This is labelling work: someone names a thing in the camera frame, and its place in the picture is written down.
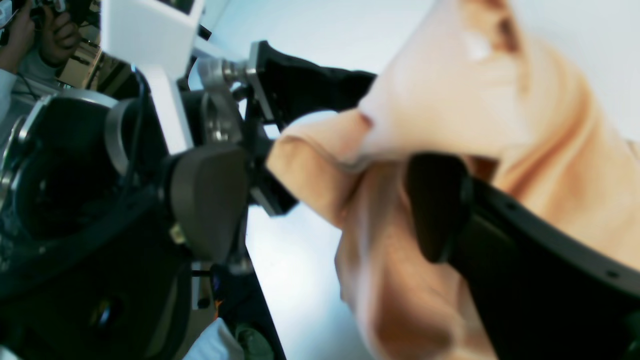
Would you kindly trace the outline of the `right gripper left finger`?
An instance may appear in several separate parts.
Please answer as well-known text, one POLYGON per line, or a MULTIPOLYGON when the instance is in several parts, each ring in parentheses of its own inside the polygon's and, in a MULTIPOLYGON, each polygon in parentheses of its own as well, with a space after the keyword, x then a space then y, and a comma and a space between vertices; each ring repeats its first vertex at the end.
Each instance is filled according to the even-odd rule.
POLYGON ((171 360, 192 310, 192 264, 223 264, 248 197, 248 155, 207 145, 163 165, 74 235, 14 244, 1 346, 22 360, 171 360))

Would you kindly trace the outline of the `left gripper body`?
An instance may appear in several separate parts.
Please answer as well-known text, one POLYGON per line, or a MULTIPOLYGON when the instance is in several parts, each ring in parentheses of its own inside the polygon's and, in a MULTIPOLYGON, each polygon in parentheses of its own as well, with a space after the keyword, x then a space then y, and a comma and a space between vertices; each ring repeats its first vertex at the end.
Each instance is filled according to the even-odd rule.
POLYGON ((133 186, 143 116, 149 103, 170 155, 194 148, 178 88, 192 56, 209 63, 221 50, 199 37, 205 0, 103 0, 102 49, 129 63, 139 83, 139 111, 132 153, 125 166, 123 194, 133 186))

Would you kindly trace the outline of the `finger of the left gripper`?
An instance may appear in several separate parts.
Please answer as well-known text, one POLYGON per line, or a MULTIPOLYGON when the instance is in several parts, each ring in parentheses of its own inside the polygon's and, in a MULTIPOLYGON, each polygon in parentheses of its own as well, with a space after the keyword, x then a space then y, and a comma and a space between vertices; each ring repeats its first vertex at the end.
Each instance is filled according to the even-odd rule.
POLYGON ((324 67, 257 43, 257 101, 268 124, 285 128, 315 112, 354 109, 375 73, 324 67))

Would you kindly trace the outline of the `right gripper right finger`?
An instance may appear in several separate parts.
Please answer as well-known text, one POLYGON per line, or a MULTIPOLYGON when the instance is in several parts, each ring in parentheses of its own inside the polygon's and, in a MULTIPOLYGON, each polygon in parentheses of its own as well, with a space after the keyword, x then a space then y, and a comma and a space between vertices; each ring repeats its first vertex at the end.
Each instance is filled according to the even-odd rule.
POLYGON ((500 360, 639 358, 638 271, 474 178, 457 157, 412 157, 406 190, 423 257, 466 279, 500 360))

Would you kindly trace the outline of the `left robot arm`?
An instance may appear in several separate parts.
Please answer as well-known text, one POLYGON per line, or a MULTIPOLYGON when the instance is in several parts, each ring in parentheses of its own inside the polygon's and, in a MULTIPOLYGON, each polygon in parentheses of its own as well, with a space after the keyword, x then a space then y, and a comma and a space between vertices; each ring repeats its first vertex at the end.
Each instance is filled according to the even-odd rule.
POLYGON ((217 58, 198 36, 203 0, 108 0, 103 50, 142 73, 137 98, 92 104, 78 91, 41 98, 14 128, 2 158, 1 210, 18 231, 5 235, 1 296, 31 291, 125 243, 133 228, 156 237, 182 231, 199 259, 253 266, 233 231, 248 205, 285 214, 297 201, 266 170, 272 141, 317 111, 351 109, 376 75, 322 67, 252 45, 247 61, 217 58))

